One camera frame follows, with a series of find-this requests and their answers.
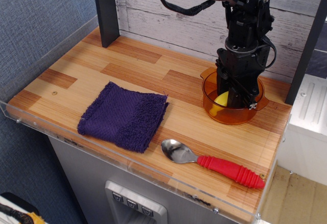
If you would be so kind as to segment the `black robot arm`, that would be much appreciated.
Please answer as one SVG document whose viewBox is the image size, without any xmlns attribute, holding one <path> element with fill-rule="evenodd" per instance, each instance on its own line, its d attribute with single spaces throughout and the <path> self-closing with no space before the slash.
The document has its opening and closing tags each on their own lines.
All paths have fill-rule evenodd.
<svg viewBox="0 0 327 224">
<path fill-rule="evenodd" d="M 217 50 L 217 94 L 228 92 L 228 107 L 257 109 L 258 77 L 276 49 L 266 36 L 274 22 L 270 0 L 213 1 L 221 1 L 228 29 L 225 47 Z"/>
</svg>

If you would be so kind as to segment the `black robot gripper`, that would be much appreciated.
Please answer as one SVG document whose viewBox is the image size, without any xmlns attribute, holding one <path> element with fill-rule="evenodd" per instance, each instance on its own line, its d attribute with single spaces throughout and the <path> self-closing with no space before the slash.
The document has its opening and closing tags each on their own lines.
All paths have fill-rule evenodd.
<svg viewBox="0 0 327 224">
<path fill-rule="evenodd" d="M 252 53 L 242 54 L 217 50 L 217 95 L 228 91 L 228 107 L 246 108 L 259 95 L 258 77 L 267 68 L 270 46 L 259 46 Z"/>
</svg>

